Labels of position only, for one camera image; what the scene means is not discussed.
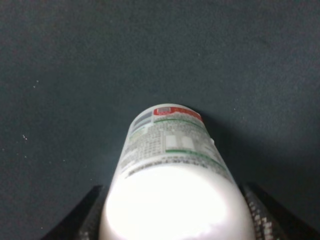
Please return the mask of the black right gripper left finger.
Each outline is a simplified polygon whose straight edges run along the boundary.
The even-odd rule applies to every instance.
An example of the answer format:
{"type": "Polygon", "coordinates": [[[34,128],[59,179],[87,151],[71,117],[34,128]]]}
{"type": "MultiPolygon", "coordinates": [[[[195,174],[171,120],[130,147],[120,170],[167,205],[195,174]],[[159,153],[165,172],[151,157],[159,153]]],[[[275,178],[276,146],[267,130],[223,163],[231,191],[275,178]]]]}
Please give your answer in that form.
{"type": "Polygon", "coordinates": [[[97,240],[107,187],[95,185],[42,240],[97,240]]]}

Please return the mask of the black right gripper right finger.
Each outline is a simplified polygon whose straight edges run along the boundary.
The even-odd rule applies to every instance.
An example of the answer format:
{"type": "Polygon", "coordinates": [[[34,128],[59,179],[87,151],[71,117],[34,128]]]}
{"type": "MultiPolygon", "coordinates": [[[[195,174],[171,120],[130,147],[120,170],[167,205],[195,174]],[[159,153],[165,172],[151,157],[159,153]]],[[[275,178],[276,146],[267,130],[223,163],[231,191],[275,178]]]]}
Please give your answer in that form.
{"type": "Polygon", "coordinates": [[[257,240],[318,240],[320,233],[295,216],[255,183],[239,186],[254,224],[257,240]]]}

